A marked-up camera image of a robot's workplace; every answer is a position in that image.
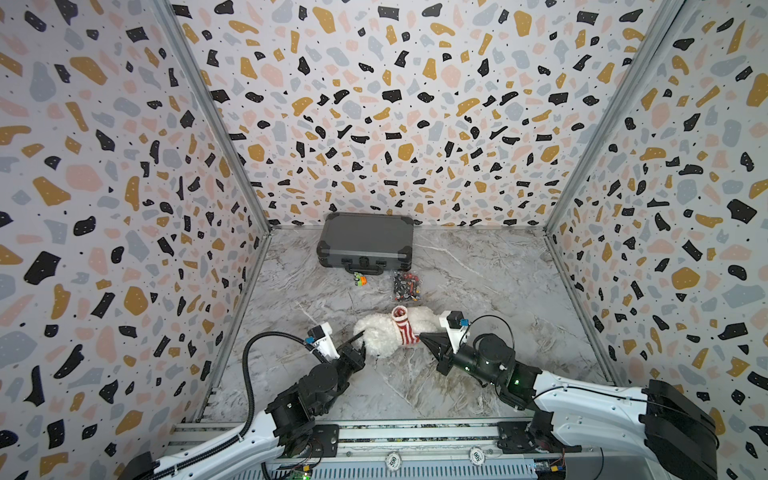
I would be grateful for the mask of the white teddy bear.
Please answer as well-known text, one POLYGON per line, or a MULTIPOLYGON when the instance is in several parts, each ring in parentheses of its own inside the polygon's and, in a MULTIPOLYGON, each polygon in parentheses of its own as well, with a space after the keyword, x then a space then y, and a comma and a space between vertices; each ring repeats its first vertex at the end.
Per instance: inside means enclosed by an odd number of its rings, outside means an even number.
MULTIPOLYGON (((409 320, 413 329, 419 335, 421 333, 439 332, 442 329, 438 315, 430 308, 425 306, 406 308, 408 309, 409 320)), ((401 348, 415 347, 420 343, 419 341, 414 345, 401 344, 397 328, 391 319, 392 310, 389 313, 367 315, 358 320, 353 327, 353 335, 361 330, 365 331, 363 338, 366 351, 376 357, 387 358, 401 348)))

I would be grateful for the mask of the red white striped knit sweater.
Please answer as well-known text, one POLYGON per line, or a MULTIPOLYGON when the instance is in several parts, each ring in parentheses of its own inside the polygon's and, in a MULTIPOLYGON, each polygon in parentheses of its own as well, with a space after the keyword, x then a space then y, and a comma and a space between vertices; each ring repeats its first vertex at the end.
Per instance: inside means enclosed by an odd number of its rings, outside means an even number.
POLYGON ((391 312, 391 319, 397 328, 402 345, 414 345, 420 341, 419 334, 414 331, 409 320, 408 309, 405 306, 396 306, 391 312))

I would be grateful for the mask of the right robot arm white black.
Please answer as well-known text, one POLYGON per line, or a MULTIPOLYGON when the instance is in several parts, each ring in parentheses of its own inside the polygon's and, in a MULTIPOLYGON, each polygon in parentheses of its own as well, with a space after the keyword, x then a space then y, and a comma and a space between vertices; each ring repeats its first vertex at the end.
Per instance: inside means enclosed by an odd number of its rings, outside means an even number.
POLYGON ((594 446, 657 462, 679 479, 717 476, 719 439, 713 418, 671 384, 598 385, 520 363, 495 334, 472 344, 450 334, 423 333, 420 341, 446 375, 461 370, 490 387, 506 405, 530 410, 530 444, 562 453, 594 446))

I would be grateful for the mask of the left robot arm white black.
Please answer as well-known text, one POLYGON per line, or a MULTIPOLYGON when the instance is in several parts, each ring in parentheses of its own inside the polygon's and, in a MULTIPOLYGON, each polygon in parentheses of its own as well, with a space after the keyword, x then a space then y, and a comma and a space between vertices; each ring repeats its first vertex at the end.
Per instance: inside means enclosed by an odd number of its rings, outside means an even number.
POLYGON ((328 333, 301 338, 280 331, 265 331, 245 344, 241 368, 248 402, 245 422, 198 447, 158 460, 148 452, 132 459, 120 474, 122 479, 213 479, 235 471, 239 464, 268 462, 283 454, 303 452, 313 440, 316 419, 326 415, 349 388, 353 374, 365 367, 366 348, 360 333, 329 353, 333 341, 328 333), (256 409, 249 354, 255 343, 266 338, 287 339, 300 344, 318 364, 296 383, 278 394, 263 410, 256 409))

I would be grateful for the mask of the bag of toy bricks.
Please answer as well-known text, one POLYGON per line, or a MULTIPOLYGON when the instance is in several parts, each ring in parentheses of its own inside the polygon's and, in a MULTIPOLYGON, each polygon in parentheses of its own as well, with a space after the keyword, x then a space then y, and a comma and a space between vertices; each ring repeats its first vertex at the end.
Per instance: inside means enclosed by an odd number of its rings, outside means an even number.
POLYGON ((411 273, 396 271, 393 277, 393 296, 396 301, 419 301, 420 278, 411 273))

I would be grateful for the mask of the small green orange toy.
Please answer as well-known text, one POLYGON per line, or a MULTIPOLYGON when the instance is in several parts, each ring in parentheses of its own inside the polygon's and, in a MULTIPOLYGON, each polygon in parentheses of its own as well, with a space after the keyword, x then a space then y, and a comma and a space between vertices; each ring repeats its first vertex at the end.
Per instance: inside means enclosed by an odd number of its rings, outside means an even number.
POLYGON ((355 272, 353 277, 356 286, 364 286, 368 283, 367 277, 359 272, 355 272))

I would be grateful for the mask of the dark grey hard case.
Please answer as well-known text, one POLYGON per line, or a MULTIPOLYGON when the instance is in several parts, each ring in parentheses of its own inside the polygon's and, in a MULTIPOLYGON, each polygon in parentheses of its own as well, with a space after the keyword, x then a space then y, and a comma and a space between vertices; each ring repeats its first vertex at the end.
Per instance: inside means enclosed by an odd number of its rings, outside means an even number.
POLYGON ((329 214, 316 246, 319 263, 347 273, 381 275, 409 271, 415 222, 402 215, 329 214))

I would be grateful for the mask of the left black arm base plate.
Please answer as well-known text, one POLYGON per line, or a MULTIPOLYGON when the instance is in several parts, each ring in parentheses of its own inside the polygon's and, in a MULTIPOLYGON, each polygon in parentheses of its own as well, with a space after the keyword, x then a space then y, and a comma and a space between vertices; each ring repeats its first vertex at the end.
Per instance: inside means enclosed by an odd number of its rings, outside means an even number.
POLYGON ((283 435, 278 445, 283 448, 280 458, 334 458, 340 440, 339 424, 315 424, 307 429, 283 435))

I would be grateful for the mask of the aluminium mounting rail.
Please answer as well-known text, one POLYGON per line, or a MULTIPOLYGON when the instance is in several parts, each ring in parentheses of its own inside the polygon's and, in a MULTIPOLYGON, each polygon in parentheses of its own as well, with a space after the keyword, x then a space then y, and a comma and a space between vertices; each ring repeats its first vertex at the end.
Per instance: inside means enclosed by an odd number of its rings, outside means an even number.
MULTIPOLYGON (((497 424, 502 421, 526 421, 523 417, 508 420, 428 420, 428 421, 376 421, 373 423, 340 423, 339 450, 376 452, 425 452, 447 450, 468 453, 471 450, 494 446, 498 440, 497 424)), ((249 465, 239 464, 235 474, 249 465)))

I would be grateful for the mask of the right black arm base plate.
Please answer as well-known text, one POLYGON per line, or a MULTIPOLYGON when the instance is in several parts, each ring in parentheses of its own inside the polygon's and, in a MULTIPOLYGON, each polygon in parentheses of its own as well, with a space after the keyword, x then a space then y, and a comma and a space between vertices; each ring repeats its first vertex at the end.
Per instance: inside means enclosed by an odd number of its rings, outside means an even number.
POLYGON ((497 447, 504 454, 524 453, 579 453, 581 446, 566 446, 542 432, 531 432, 526 421, 502 421, 497 424, 497 447))

